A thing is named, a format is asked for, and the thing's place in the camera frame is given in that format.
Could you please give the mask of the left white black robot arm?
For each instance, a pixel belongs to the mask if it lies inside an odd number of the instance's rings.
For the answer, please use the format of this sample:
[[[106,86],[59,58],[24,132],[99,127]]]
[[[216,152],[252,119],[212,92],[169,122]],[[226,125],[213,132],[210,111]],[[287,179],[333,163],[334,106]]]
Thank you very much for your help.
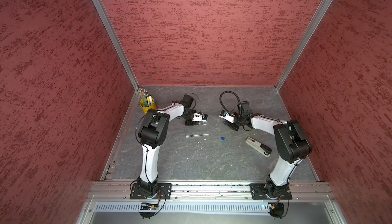
[[[154,198],[158,192],[158,157],[168,131],[169,122],[184,119],[186,126],[198,125],[206,115],[197,112],[193,105],[195,99],[185,94],[181,101],[174,101],[164,109],[150,109],[141,119],[136,129],[136,139],[143,149],[143,164],[137,187],[148,198]]]

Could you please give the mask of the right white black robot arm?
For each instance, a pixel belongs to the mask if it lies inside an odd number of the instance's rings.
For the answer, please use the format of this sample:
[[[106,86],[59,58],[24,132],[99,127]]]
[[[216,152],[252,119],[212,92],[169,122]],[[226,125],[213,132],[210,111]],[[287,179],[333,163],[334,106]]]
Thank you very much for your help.
[[[268,198],[276,199],[289,190],[292,173],[312,152],[312,146],[297,120],[285,121],[253,114],[247,101],[237,108],[237,113],[222,110],[219,115],[231,129],[238,131],[239,127],[247,126],[275,136],[279,158],[273,171],[267,176],[264,192]]]

